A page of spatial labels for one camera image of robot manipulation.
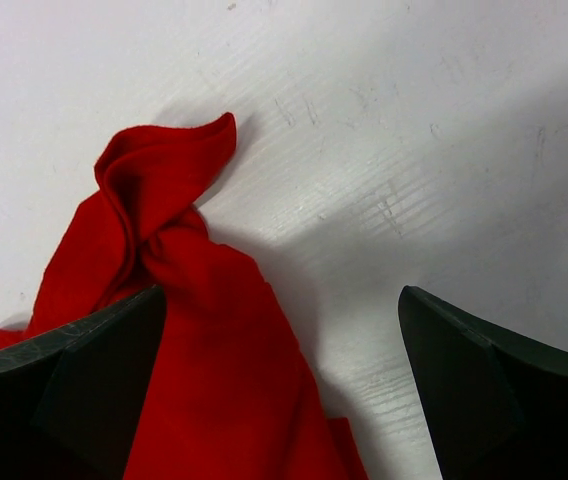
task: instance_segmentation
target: scratch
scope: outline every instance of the scratch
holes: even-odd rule
[[[324,155],[324,145],[326,144],[326,135],[322,137],[322,145],[320,145],[320,158]]]
[[[455,85],[459,85],[465,78],[464,67],[460,63],[460,59],[456,56],[447,58],[444,54],[441,55],[441,59],[440,65],[444,65],[445,70],[451,78],[451,82]]]
[[[289,112],[284,107],[282,107],[282,105],[280,105],[280,102],[277,100],[277,98],[274,100],[275,100],[275,105],[277,105],[277,109],[280,111],[280,115],[282,115],[282,118],[286,121],[286,123],[288,123],[289,127],[294,127],[295,124],[297,123],[295,121],[295,117],[291,114],[291,112]]]
[[[553,135],[557,135],[558,133],[560,133],[561,131],[564,131],[568,128],[568,123],[565,123],[564,125],[558,127],[555,129],[555,131],[553,132]]]
[[[537,282],[533,280],[532,284],[526,287],[526,303],[530,305],[539,301],[540,295],[540,287],[537,285]]]
[[[388,200],[382,200],[381,202],[379,202],[377,204],[377,208],[382,214],[382,217],[384,217],[384,220],[386,220],[386,223],[388,223],[395,231],[395,233],[397,233],[397,235],[402,238],[402,230],[400,230],[399,225],[393,217],[393,211],[391,210],[391,206],[389,205]]]
[[[399,200],[400,196],[397,193],[397,187],[395,187],[395,182],[390,178],[387,180],[386,184],[388,185],[388,189],[391,192],[391,195],[395,198],[395,200]]]
[[[364,94],[360,92],[358,89],[353,87],[349,87],[349,90],[357,97],[360,106],[362,108],[362,111],[366,111],[366,109],[368,109],[368,100],[366,100]]]
[[[544,145],[546,144],[546,127],[540,127],[535,140],[535,160],[531,173],[531,186],[535,183],[537,172],[544,167]]]
[[[317,112],[315,111],[315,105],[313,105],[313,102],[306,100],[306,98],[304,98],[304,104],[306,105],[306,112],[308,113],[308,118],[311,119],[311,123],[313,125],[317,125],[319,120],[317,117]]]
[[[431,127],[431,135],[433,136],[433,138],[435,140],[441,140],[441,136],[440,136],[440,126],[437,123],[431,123],[430,124]]]
[[[539,166],[544,165],[544,145],[546,144],[546,127],[540,127],[537,131],[537,145],[535,147],[535,162]]]
[[[338,120],[337,123],[342,124],[342,125],[350,128],[353,131],[357,130],[357,125],[355,125],[351,120],[346,120],[345,122]]]
[[[211,91],[216,91],[215,85],[213,85],[213,83],[211,83],[211,81],[208,79],[208,77],[204,74],[204,71],[201,68],[198,68],[197,70],[195,70],[195,73],[197,73],[199,75],[199,77],[202,79],[202,81],[204,82],[204,84],[211,90]]]

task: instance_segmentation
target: scuff mark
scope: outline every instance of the scuff mark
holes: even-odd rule
[[[289,127],[294,127],[295,124],[297,123],[295,117],[291,114],[291,112],[289,112],[282,105],[280,105],[280,102],[277,100],[277,98],[275,98],[274,100],[275,100],[275,105],[277,105],[277,109],[280,111],[280,115],[282,116],[282,118],[286,121],[286,123],[288,123]]]
[[[306,112],[308,113],[308,118],[311,119],[311,123],[314,126],[317,125],[319,118],[317,116],[317,112],[315,111],[315,105],[313,105],[313,102],[308,101],[306,98],[304,98],[304,104],[306,105]]]

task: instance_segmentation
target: red fabric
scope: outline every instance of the red fabric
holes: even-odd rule
[[[270,286],[208,239],[192,203],[229,161],[235,120],[124,130],[95,165],[24,332],[0,348],[164,287],[164,336],[126,480],[365,480],[345,419],[327,421]]]

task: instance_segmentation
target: white surface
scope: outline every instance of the white surface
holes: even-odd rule
[[[216,238],[262,265],[371,478],[439,478],[404,284],[568,350],[568,0],[0,1],[0,321],[113,133],[226,110]]]

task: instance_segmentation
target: red scarf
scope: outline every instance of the red scarf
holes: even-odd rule
[[[365,480],[348,422],[325,418],[271,287],[250,257],[209,240],[193,207],[235,145],[230,113],[115,135],[28,328],[0,330],[0,348],[159,284],[166,326],[126,480]]]

